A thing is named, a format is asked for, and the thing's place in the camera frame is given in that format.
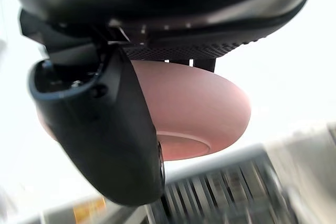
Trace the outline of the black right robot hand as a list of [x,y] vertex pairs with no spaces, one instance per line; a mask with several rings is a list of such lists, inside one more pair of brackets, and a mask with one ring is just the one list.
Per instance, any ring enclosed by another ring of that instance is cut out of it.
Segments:
[[165,161],[235,143],[251,115],[216,59],[274,33],[307,0],[19,0],[42,45],[28,88],[39,118],[111,201],[164,192]]

